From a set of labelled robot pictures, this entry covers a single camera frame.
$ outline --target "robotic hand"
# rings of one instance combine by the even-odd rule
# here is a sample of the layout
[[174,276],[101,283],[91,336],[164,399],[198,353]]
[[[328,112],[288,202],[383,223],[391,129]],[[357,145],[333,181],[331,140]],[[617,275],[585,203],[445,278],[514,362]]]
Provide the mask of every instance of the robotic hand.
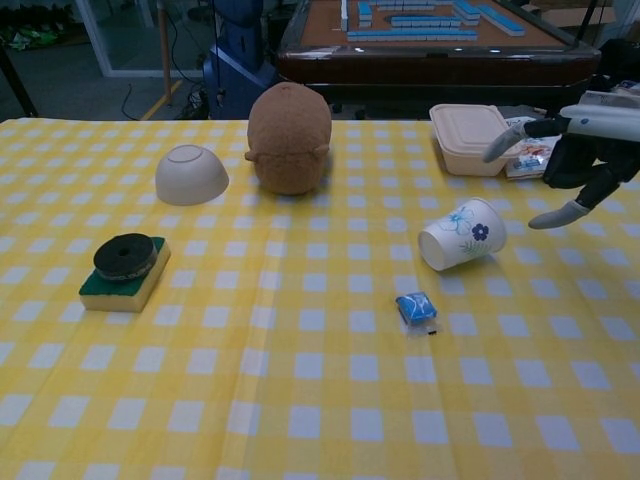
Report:
[[562,208],[532,219],[534,229],[561,227],[587,215],[640,170],[640,110],[600,105],[571,105],[556,118],[514,125],[489,145],[483,160],[494,161],[523,138],[555,135],[562,138],[542,180],[551,188],[584,188]]

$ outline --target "stuffed toy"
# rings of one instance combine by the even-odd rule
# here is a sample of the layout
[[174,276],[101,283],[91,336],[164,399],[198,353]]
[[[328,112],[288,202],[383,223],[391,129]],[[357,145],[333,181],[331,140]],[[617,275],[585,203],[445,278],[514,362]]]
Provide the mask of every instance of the stuffed toy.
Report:
[[260,184],[282,195],[313,190],[327,167],[331,112],[321,95],[296,83],[279,83],[253,104],[247,130]]

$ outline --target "white paper cup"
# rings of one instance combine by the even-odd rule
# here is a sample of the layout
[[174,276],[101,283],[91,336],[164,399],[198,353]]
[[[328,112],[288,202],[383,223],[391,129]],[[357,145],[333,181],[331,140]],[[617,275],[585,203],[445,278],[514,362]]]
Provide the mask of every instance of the white paper cup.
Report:
[[507,242],[507,229],[493,206],[472,198],[418,235],[420,253],[434,270],[444,270],[488,253]]

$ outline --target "beige lid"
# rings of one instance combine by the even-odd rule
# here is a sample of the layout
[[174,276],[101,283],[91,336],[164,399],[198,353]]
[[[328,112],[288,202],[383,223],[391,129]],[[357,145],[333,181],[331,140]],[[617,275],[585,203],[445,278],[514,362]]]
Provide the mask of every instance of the beige lid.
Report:
[[[429,110],[443,150],[454,155],[482,155],[509,127],[498,109],[488,105],[440,104]],[[511,149],[503,156],[515,156]]]

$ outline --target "roll of tape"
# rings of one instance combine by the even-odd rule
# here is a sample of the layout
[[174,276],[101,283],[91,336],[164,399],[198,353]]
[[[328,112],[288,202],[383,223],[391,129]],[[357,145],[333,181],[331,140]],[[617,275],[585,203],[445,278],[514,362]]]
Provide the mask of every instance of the roll of tape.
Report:
[[126,282],[143,277],[156,263],[153,240],[141,233],[113,237],[93,256],[96,272],[109,282]]

